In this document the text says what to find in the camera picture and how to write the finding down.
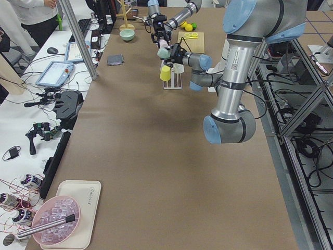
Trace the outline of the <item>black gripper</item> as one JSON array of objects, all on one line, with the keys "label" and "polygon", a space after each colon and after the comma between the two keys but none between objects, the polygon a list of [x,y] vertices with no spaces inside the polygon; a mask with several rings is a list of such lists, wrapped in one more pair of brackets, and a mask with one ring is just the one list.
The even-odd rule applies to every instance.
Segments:
[{"label": "black gripper", "polygon": [[186,55],[187,50],[182,48],[180,43],[173,45],[170,53],[170,62],[176,64],[183,64],[183,57]]},{"label": "black gripper", "polygon": [[166,30],[164,22],[167,21],[165,15],[157,15],[153,18],[153,29],[154,33],[151,34],[151,39],[153,43],[159,43],[161,40],[169,43],[171,41],[171,31]]}]

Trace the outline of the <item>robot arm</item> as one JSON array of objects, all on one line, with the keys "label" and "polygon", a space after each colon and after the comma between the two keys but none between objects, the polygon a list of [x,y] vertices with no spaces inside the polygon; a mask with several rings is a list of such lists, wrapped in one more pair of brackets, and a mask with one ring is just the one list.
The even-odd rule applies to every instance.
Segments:
[{"label": "robot arm", "polygon": [[241,143],[252,138],[256,122],[251,111],[241,104],[251,60],[261,42],[287,42],[305,30],[307,1],[231,1],[223,19],[229,43],[222,74],[211,76],[207,55],[171,49],[170,62],[192,68],[190,86],[216,89],[218,102],[203,121],[204,134],[212,144]]},{"label": "robot arm", "polygon": [[151,33],[153,43],[158,46],[160,46],[161,41],[169,44],[172,39],[172,31],[181,26],[187,18],[196,14],[202,5],[202,1],[200,0],[186,1],[186,3],[187,5],[175,16],[168,18],[160,11],[158,1],[148,1],[148,22],[153,28],[153,32]]}]

